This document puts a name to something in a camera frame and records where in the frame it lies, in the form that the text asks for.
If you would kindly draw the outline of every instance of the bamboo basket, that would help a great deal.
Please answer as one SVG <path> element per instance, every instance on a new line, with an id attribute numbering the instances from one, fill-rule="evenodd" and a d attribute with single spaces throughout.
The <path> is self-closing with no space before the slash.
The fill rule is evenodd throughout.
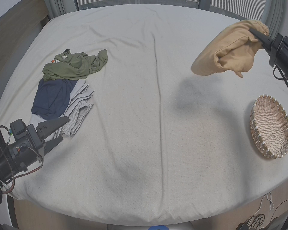
<path id="1" fill-rule="evenodd" d="M 288 153 L 288 115 L 272 96 L 259 96 L 250 114 L 252 138 L 259 151 L 268 158 Z"/>

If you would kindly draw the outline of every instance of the blue round object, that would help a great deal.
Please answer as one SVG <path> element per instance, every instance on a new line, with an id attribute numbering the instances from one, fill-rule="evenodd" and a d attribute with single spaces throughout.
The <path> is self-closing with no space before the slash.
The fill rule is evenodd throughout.
<path id="1" fill-rule="evenodd" d="M 148 230 L 169 230 L 169 228 L 165 225 L 157 225 L 157 226 L 151 226 L 148 228 Z"/>

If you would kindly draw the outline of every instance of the white bed sheet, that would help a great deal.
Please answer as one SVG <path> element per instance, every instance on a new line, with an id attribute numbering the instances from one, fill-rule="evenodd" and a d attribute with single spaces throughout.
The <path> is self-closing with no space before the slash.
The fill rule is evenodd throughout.
<path id="1" fill-rule="evenodd" d="M 262 157 L 249 129 L 259 95 L 288 108 L 288 90 L 274 79 L 266 52 L 258 51 L 243 79 L 190 70 L 236 21 L 168 5 L 117 5 L 51 20 L 8 82 L 0 124 L 29 121 L 42 69 L 55 54 L 107 49 L 108 62 L 87 78 L 94 107 L 76 135 L 64 137 L 41 170 L 17 179 L 13 196 L 82 219 L 157 225 L 216 215 L 281 184 L 288 157 Z"/>

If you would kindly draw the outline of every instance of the navy blue shirt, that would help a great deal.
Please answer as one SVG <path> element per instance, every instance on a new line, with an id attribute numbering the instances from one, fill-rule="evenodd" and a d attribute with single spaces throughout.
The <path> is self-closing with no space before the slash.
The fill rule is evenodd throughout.
<path id="1" fill-rule="evenodd" d="M 70 101 L 70 93 L 77 80 L 56 79 L 39 81 L 31 112 L 45 120 L 60 117 Z"/>

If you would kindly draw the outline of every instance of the white cable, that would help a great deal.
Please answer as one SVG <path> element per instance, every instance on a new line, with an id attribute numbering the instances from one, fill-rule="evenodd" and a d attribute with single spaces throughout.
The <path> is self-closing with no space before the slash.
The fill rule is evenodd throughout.
<path id="1" fill-rule="evenodd" d="M 259 212 L 259 210 L 261 209 L 262 201 L 263 201 L 263 199 L 264 199 L 265 196 L 266 196 L 267 200 L 270 201 L 270 207 L 269 207 L 269 209 L 270 209 L 270 210 L 273 210 L 273 208 L 274 208 L 274 203 L 272 202 L 272 193 L 271 193 L 271 192 L 268 192 L 267 194 L 265 194 L 265 195 L 262 197 L 262 200 L 261 200 L 261 203 L 260 203 L 260 207 L 259 207 L 259 209 L 254 213 L 253 216 L 255 216 L 256 213 Z"/>

